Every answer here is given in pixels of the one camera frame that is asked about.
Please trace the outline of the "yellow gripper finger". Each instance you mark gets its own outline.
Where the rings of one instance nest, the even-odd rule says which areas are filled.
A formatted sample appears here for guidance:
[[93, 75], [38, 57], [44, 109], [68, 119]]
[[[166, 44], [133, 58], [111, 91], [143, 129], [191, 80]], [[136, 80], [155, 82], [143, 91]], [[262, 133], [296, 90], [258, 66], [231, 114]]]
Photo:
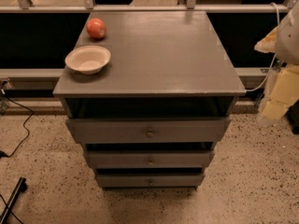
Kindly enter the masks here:
[[299, 65], [271, 71], [259, 106], [258, 122], [273, 125], [299, 100]]
[[256, 43], [254, 49], [261, 53], [274, 53], [277, 40], [277, 32], [278, 28], [275, 27], [267, 36]]

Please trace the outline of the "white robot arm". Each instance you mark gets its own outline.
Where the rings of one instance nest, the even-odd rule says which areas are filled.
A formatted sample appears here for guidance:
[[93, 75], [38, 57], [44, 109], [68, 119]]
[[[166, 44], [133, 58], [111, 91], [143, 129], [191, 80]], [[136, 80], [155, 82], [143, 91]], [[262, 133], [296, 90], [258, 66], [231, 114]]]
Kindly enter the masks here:
[[274, 53], [286, 63], [278, 72], [270, 72], [264, 98], [259, 107], [259, 119], [264, 125], [280, 120], [299, 101], [299, 3], [267, 36], [256, 43], [256, 51]]

